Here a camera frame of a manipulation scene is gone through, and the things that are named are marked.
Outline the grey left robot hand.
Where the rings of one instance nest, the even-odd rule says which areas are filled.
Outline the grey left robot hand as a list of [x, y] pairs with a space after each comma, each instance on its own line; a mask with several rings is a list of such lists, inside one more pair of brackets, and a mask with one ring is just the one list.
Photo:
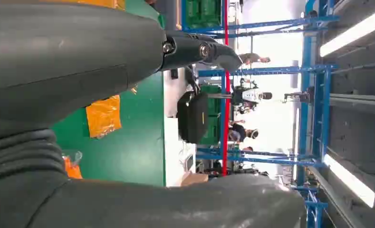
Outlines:
[[69, 178], [51, 126], [158, 71], [241, 65], [228, 46], [107, 7], [0, 0], [0, 228], [294, 228], [302, 196], [238, 174], [184, 187]]

